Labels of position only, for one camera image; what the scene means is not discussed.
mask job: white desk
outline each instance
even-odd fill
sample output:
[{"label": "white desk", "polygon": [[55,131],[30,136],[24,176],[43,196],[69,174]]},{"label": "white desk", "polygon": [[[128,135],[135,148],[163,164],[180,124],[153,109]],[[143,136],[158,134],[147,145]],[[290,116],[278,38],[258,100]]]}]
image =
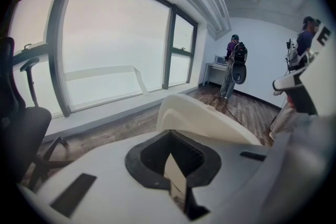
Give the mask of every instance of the white desk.
[{"label": "white desk", "polygon": [[206,66],[205,66],[202,86],[205,85],[205,81],[206,81],[207,84],[209,84],[209,74],[210,74],[211,69],[226,71],[226,68],[227,68],[227,66],[218,65],[216,63],[207,63]]}]

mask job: wooden floor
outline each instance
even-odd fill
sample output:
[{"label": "wooden floor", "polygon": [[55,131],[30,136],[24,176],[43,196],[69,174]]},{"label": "wooden floor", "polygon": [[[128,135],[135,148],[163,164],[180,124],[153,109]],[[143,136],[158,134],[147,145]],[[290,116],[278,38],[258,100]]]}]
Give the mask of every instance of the wooden floor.
[{"label": "wooden floor", "polygon": [[[236,120],[234,118],[236,117],[244,127],[255,134],[262,145],[272,145],[272,140],[268,137],[267,130],[272,119],[278,113],[276,109],[251,98],[234,93],[230,100],[226,102],[227,109],[229,109],[234,116],[232,117],[223,104],[224,100],[218,98],[218,92],[218,87],[207,85],[205,87],[200,87],[188,95],[205,104],[215,107],[216,110],[234,120]],[[159,105],[154,106],[139,113],[124,117],[123,119],[68,137],[66,140],[69,143],[69,146],[64,148],[62,145],[58,145],[50,160],[76,160],[95,147],[134,137],[143,133],[153,132],[156,128],[159,108]],[[50,142],[42,144],[39,149],[39,154],[42,154],[49,145]],[[22,181],[23,185],[27,185],[33,168],[34,164],[30,166],[25,175],[25,178]],[[56,169],[50,171],[49,175],[55,172]]]}]

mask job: white cover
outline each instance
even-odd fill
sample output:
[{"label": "white cover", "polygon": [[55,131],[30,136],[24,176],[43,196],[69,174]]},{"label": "white cover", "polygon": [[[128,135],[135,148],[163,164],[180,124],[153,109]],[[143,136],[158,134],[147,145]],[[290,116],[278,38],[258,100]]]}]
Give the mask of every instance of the white cover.
[{"label": "white cover", "polygon": [[240,144],[260,145],[258,139],[214,107],[186,96],[172,94],[166,97],[159,111],[156,130],[188,131],[210,138]]}]

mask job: pants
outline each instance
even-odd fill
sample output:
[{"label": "pants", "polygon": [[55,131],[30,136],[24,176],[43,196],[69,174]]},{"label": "pants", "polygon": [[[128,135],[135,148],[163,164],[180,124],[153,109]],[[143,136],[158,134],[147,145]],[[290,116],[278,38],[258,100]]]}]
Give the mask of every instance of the pants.
[{"label": "pants", "polygon": [[311,119],[313,116],[296,112],[287,102],[270,125],[269,136],[275,140],[278,133],[292,133],[298,125],[309,122]]},{"label": "pants", "polygon": [[224,83],[220,89],[220,97],[226,97],[229,99],[233,93],[234,86],[235,82],[232,79],[232,62],[229,62],[227,64]]}]

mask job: cap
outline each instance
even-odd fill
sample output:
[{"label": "cap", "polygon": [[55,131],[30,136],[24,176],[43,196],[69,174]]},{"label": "cap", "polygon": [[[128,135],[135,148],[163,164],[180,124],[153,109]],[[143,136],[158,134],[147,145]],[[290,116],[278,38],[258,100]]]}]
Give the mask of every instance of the cap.
[{"label": "cap", "polygon": [[308,22],[315,22],[316,20],[312,18],[311,16],[307,16],[303,19],[303,23],[306,24]]},{"label": "cap", "polygon": [[239,40],[239,36],[238,35],[233,35],[231,39],[237,39],[237,40]]}]

